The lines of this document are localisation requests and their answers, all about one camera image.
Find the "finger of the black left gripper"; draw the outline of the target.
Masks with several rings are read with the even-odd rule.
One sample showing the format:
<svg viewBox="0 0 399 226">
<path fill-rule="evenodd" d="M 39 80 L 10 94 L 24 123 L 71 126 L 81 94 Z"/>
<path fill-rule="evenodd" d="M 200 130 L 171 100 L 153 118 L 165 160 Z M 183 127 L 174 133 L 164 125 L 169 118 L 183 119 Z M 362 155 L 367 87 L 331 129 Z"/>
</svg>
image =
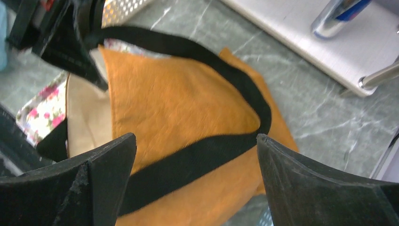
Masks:
<svg viewBox="0 0 399 226">
<path fill-rule="evenodd" d="M 56 0 L 50 29 L 44 39 L 41 59 L 71 72 L 102 90 L 107 82 L 89 55 L 85 38 L 102 27 L 103 0 Z"/>
</svg>

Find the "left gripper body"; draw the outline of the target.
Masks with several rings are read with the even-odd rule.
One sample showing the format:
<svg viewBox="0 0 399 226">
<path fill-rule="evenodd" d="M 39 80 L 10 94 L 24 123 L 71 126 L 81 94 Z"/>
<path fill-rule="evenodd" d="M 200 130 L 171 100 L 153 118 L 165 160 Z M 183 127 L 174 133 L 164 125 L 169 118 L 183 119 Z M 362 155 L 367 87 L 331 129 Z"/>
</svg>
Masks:
<svg viewBox="0 0 399 226">
<path fill-rule="evenodd" d="M 6 37 L 10 47 L 35 52 L 58 48 L 73 50 L 73 0 L 7 0 L 6 6 L 16 17 Z"/>
</svg>

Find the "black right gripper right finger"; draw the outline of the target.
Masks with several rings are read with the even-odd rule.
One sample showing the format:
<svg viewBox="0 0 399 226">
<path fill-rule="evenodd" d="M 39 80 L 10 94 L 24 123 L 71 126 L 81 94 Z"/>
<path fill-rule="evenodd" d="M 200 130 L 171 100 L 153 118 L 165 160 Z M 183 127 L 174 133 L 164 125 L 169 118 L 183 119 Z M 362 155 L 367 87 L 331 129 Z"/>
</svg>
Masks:
<svg viewBox="0 0 399 226">
<path fill-rule="evenodd" d="M 398 183 L 334 169 L 265 134 L 257 152 L 274 225 L 398 225 Z"/>
</svg>

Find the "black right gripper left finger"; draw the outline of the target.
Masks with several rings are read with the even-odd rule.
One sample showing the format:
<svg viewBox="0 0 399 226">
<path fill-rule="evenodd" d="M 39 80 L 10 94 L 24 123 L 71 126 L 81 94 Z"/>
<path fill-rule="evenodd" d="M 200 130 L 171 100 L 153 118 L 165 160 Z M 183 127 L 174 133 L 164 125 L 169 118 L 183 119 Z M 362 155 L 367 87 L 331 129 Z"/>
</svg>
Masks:
<svg viewBox="0 0 399 226">
<path fill-rule="evenodd" d="M 96 149 L 0 180 L 3 226 L 113 226 L 136 154 L 127 133 Z"/>
</svg>

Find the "brown Trader Joe's tote bag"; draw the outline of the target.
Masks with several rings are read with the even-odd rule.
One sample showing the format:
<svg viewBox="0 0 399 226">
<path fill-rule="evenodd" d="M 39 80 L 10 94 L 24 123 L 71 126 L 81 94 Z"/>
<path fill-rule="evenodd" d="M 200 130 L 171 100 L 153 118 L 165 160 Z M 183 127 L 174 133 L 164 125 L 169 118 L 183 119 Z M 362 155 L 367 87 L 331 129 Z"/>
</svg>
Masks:
<svg viewBox="0 0 399 226">
<path fill-rule="evenodd" d="M 113 38 L 166 58 L 99 48 L 108 90 L 94 108 L 82 98 L 87 130 L 69 155 L 127 133 L 136 154 L 114 226 L 218 226 L 264 192 L 256 136 L 297 145 L 262 76 L 229 50 L 219 55 L 189 39 L 139 27 L 107 27 L 85 38 Z"/>
</svg>

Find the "light blue cartoon plastic bag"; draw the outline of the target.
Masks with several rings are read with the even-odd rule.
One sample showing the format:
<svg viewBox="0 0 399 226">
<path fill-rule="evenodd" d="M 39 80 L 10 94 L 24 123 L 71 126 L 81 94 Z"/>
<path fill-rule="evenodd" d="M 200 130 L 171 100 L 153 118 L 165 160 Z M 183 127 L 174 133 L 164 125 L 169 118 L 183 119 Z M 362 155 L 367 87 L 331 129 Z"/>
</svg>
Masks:
<svg viewBox="0 0 399 226">
<path fill-rule="evenodd" d="M 8 31 L 8 14 L 5 4 L 0 2 L 0 70 L 4 70 L 8 63 L 6 51 L 6 35 Z"/>
</svg>

